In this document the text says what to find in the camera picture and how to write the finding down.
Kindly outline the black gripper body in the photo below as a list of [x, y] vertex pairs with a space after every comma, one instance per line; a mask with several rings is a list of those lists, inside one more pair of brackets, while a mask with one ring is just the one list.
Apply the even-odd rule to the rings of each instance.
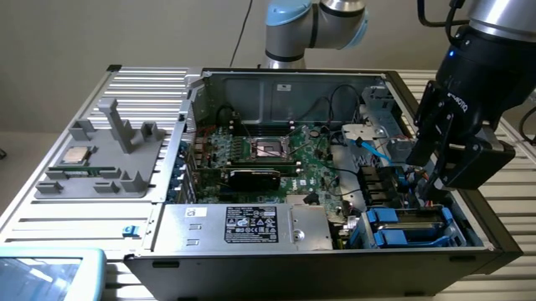
[[436, 81], [455, 103], [455, 135], [475, 135], [484, 121], [496, 127], [535, 90], [535, 43], [461, 26]]

